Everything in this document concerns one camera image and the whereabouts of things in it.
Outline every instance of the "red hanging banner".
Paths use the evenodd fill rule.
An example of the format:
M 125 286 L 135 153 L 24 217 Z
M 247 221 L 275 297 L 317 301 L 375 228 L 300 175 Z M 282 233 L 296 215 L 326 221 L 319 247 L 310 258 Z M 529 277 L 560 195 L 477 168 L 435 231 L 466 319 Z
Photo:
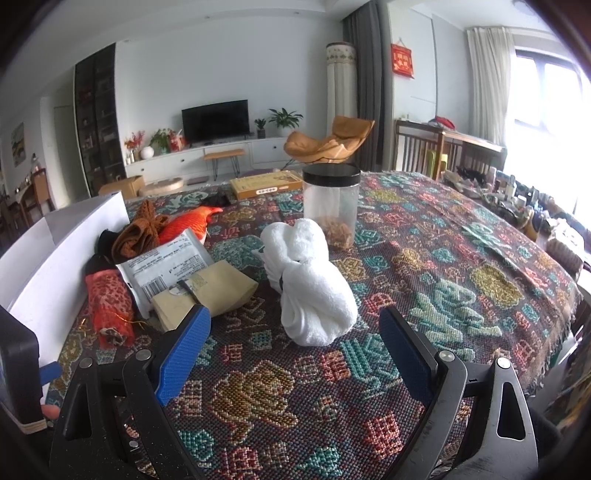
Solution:
M 405 77 L 413 77 L 413 58 L 410 48 L 392 43 L 392 71 Z

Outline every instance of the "blue gripper pad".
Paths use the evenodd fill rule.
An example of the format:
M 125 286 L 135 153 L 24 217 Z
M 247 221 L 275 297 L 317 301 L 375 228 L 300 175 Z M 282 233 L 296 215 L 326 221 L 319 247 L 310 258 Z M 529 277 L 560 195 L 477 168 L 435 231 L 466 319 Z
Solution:
M 209 310 L 194 306 L 180 325 L 166 332 L 158 346 L 153 368 L 157 384 L 154 393 L 160 405 L 165 407 L 171 398 L 178 397 L 197 359 L 212 324 Z
M 379 314 L 379 333 L 410 396 L 427 408 L 434 397 L 431 370 L 389 309 Z

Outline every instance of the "tall dark cabinet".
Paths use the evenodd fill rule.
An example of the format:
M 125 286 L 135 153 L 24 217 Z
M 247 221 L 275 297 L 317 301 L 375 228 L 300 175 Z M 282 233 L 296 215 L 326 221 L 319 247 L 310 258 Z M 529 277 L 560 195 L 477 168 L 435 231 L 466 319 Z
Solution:
M 124 179 L 115 111 L 115 44 L 76 64 L 76 126 L 80 156 L 92 196 L 106 183 Z

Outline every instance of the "white curtain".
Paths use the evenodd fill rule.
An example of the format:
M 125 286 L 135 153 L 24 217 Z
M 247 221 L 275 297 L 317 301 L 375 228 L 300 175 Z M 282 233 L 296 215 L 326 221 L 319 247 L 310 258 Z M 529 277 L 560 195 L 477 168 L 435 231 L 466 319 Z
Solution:
M 511 89 L 513 35 L 504 27 L 466 31 L 472 60 L 473 97 L 470 133 L 505 145 L 505 125 Z

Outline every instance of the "door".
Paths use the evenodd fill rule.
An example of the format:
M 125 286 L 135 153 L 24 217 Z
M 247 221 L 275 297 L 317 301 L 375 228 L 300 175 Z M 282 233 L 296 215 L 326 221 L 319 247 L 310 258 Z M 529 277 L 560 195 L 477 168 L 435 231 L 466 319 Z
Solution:
M 53 116 L 56 125 L 57 153 L 60 157 L 66 190 L 72 202 L 85 200 L 90 197 L 90 193 L 76 141 L 74 108 L 71 105 L 56 106 L 53 109 Z

